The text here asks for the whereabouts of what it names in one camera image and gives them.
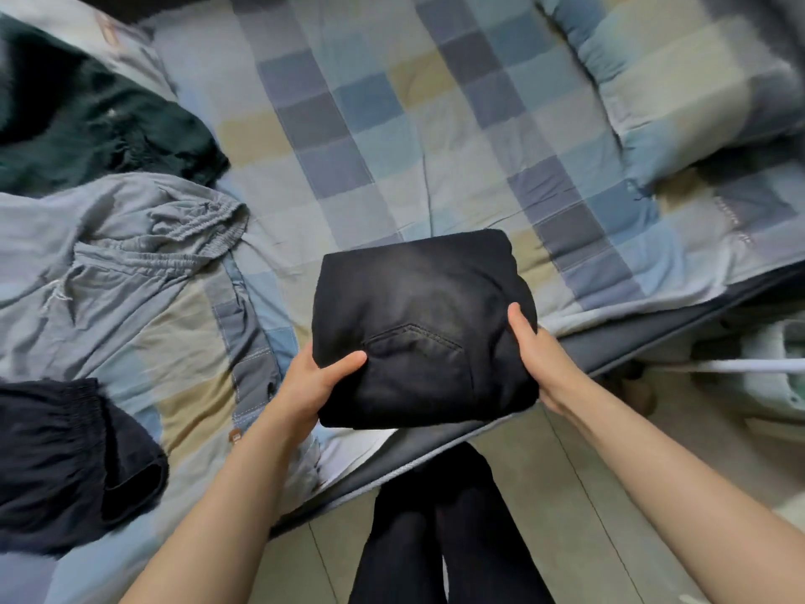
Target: forearm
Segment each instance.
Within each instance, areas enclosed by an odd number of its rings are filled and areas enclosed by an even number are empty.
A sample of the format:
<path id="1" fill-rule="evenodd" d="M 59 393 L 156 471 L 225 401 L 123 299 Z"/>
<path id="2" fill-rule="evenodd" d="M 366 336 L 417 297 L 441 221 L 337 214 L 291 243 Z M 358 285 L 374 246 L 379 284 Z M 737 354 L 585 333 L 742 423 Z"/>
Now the forearm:
<path id="1" fill-rule="evenodd" d="M 122 604 L 246 602 L 292 451 L 288 428 L 269 404 Z"/>
<path id="2" fill-rule="evenodd" d="M 566 415 L 714 604 L 802 601 L 805 535 L 587 377 L 564 397 Z"/>

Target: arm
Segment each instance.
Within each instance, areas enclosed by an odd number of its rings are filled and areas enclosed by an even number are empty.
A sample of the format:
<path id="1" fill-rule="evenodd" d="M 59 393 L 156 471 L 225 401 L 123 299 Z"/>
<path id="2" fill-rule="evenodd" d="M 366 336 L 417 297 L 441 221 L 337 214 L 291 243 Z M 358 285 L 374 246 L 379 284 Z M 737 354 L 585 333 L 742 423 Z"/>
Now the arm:
<path id="1" fill-rule="evenodd" d="M 332 388 L 358 370 L 355 352 L 319 369 L 308 344 L 283 385 L 121 600 L 122 604 L 242 604 L 254 583 L 293 450 Z"/>
<path id="2" fill-rule="evenodd" d="M 546 406 L 579 428 L 713 604 L 805 601 L 805 534 L 585 375 L 509 307 Z"/>

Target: person's left hand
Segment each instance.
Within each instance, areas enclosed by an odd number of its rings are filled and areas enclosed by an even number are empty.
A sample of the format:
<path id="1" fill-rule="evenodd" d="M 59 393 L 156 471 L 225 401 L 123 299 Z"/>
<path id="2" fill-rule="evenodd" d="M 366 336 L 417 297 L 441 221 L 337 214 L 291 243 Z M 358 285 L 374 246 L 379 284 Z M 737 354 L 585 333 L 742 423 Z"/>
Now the person's left hand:
<path id="1" fill-rule="evenodd" d="M 332 388 L 365 363 L 366 352 L 357 351 L 320 369 L 313 360 L 313 343 L 310 342 L 291 361 L 283 385 L 263 414 L 270 413 L 280 419 L 283 427 L 291 429 L 291 443 L 295 447 L 301 445 L 316 426 L 319 409 L 330 398 Z"/>

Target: person's legs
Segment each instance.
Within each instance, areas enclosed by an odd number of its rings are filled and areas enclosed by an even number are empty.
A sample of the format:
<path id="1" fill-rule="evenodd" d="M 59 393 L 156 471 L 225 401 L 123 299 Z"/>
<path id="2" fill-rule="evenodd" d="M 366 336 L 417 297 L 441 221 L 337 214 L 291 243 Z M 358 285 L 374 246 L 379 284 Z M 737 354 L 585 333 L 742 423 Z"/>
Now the person's legs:
<path id="1" fill-rule="evenodd" d="M 417 472 L 380 488 L 349 604 L 447 604 L 433 503 Z"/>
<path id="2" fill-rule="evenodd" d="M 432 460 L 424 476 L 435 497 L 450 604 L 553 602 L 484 456 L 463 443 Z"/>

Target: tile floor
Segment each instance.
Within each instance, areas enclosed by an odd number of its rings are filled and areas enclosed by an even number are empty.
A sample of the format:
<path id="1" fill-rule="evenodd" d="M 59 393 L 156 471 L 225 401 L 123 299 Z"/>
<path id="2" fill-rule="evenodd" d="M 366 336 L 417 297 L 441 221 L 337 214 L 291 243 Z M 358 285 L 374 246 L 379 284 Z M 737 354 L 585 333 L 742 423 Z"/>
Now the tile floor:
<path id="1" fill-rule="evenodd" d="M 749 434 L 686 375 L 652 374 L 669 435 L 800 528 L 805 445 Z M 697 604 L 704 597 L 595 452 L 541 407 L 478 437 L 558 604 Z M 374 492 L 268 544 L 250 604 L 346 604 Z"/>

